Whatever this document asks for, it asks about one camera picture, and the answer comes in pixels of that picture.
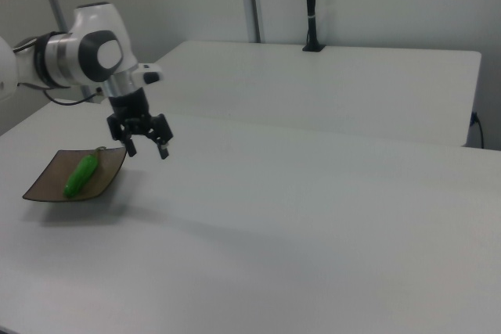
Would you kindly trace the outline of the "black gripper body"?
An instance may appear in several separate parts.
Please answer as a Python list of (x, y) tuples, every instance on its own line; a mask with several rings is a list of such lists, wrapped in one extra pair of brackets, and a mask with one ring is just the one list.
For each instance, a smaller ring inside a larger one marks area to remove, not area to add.
[(173, 138), (170, 126), (161, 113), (150, 114), (150, 105), (143, 89), (127, 95), (109, 97), (113, 113), (107, 123), (113, 140), (125, 142), (132, 135), (145, 135), (157, 143), (169, 143)]

